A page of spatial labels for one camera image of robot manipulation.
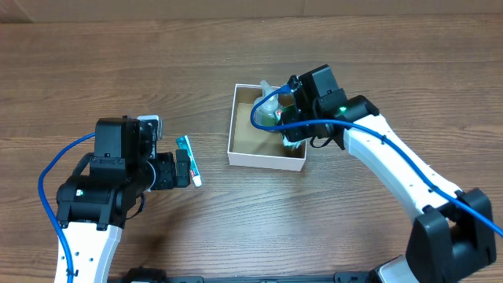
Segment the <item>green toothpaste tube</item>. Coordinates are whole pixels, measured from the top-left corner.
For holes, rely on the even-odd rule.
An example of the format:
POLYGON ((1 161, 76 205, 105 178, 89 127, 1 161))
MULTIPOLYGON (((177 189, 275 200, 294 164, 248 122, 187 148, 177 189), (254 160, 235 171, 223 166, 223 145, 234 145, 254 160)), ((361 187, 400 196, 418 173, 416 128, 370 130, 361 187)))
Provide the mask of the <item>green toothpaste tube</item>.
POLYGON ((191 178, 193 180, 195 187, 201 187, 202 180, 201 180, 198 166, 196 164, 195 157, 193 155, 193 149, 192 149, 189 137, 187 135, 184 135, 180 138, 177 138, 176 143, 180 149, 185 149, 187 151, 188 157, 190 159, 189 173, 191 175, 191 178))

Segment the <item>clear pump soap bottle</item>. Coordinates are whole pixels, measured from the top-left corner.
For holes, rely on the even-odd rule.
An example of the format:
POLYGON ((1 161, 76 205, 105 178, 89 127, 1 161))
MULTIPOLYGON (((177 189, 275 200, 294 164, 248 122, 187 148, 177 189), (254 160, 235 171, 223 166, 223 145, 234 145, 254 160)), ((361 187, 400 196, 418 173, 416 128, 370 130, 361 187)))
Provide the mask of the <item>clear pump soap bottle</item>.
POLYGON ((255 99, 254 105, 261 103, 254 112, 255 124, 259 127, 274 127, 277 125, 277 111, 281 110, 279 94, 267 98, 274 93, 277 88, 272 87, 266 80, 260 82, 262 95, 255 99))

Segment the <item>green Dettol soap bar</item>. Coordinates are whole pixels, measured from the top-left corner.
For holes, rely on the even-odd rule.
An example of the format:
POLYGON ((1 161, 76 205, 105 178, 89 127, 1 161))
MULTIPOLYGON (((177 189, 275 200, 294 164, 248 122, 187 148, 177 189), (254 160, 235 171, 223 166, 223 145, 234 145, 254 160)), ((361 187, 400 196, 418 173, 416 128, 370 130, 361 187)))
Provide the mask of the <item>green Dettol soap bar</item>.
MULTIPOLYGON (((285 118, 290 117, 291 114, 296 114, 296 107, 294 105, 278 109, 274 113, 276 124, 278 126, 282 125, 285 122, 285 118)), ((293 129, 281 131, 281 138, 285 148, 289 148, 291 150, 298 149, 304 143, 304 139, 297 138, 296 134, 298 134, 298 132, 293 129)))

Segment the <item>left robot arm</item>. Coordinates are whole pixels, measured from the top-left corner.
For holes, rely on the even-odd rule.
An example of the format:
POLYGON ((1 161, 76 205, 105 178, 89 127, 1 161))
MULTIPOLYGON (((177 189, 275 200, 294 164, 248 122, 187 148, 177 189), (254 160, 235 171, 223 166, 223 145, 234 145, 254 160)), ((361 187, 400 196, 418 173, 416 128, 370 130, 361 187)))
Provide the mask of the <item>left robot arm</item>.
POLYGON ((191 182, 187 150, 158 153, 157 115, 101 118, 94 150, 57 191, 59 239, 55 280, 105 282, 128 212, 148 190, 185 188, 191 182))

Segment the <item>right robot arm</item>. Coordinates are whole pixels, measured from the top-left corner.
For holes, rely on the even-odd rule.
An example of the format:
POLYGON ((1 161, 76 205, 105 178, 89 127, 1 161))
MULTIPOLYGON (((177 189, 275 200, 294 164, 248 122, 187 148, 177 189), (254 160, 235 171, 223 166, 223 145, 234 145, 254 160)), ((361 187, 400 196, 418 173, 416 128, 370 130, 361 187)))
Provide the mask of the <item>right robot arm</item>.
POLYGON ((371 270, 369 282, 458 282, 496 261, 500 230, 488 196, 435 172, 369 99, 348 98, 328 65, 291 76, 285 90, 293 98, 278 121, 285 138, 334 141, 382 181, 412 222, 405 254, 371 270))

